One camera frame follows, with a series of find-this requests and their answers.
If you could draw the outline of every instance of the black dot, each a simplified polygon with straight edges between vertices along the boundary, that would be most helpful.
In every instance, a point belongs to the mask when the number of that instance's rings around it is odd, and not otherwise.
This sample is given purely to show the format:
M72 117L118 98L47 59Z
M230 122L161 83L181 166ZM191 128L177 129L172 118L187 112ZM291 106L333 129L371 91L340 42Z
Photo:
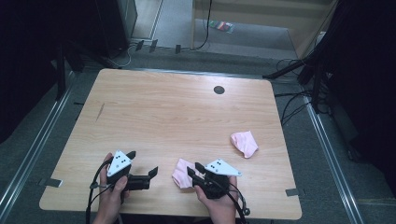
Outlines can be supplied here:
M215 89L213 89L213 91L217 94L223 94L225 92L224 88L221 86L217 86L215 87Z

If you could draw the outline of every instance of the folded cloth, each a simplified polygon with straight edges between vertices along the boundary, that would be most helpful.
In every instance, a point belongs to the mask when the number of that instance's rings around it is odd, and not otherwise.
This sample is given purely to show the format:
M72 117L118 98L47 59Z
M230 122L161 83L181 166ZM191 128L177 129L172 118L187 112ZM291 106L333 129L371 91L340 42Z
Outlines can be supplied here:
M172 178L181 189L192 188L192 178L187 174L187 166L194 170L196 174L199 174L193 163L183 159L178 159L176 169L172 174Z
M231 134L233 145L244 153L245 158L250 158L259 149L250 131Z

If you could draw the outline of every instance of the person's left hand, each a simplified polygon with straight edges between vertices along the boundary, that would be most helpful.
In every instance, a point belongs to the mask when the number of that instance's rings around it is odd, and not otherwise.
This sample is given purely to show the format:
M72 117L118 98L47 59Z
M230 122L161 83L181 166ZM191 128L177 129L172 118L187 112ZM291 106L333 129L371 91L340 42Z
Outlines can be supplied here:
M105 161L112 157L111 153L108 153L105 157ZM107 184L107 166L102 168L100 171L100 185L105 186ZM117 220L120 207L121 207L121 198L120 195L123 193L124 198L129 197L129 191L124 191L126 183L128 182L128 178L123 176L120 178L116 186L113 190L108 189L100 195L100 202L99 202L99 209L96 215L93 224L112 224Z

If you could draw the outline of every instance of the person's right hand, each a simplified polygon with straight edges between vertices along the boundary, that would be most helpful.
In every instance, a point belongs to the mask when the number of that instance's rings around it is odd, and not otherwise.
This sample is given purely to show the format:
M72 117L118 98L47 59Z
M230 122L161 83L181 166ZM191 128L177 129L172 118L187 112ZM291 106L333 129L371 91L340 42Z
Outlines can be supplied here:
M229 179L230 183L236 186L236 176L230 176ZM194 187L198 200L206 206L214 224L235 224L236 208L228 195L219 199L207 199L204 191L198 185ZM238 193L231 185L230 194L238 201Z

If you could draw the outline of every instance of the human hand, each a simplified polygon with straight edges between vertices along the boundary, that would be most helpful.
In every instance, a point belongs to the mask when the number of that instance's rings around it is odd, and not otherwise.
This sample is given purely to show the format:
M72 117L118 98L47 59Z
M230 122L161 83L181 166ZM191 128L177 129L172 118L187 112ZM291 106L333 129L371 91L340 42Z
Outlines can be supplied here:
M105 157L105 161L112 157L111 153L108 153ZM100 185L105 186L107 184L107 166L104 166L100 171ZM123 193L124 198L129 197L129 191L122 192L125 189L128 178L123 176L120 178L114 189L108 189L100 195L99 209L93 224L112 224L117 220L120 207L121 199L120 195Z
M238 193L235 189L236 176L230 176L229 179L231 183L230 194L236 201L238 201ZM194 187L198 200L206 206L214 224L235 223L236 208L228 195L224 195L219 199L207 199L204 191L198 185L195 185Z

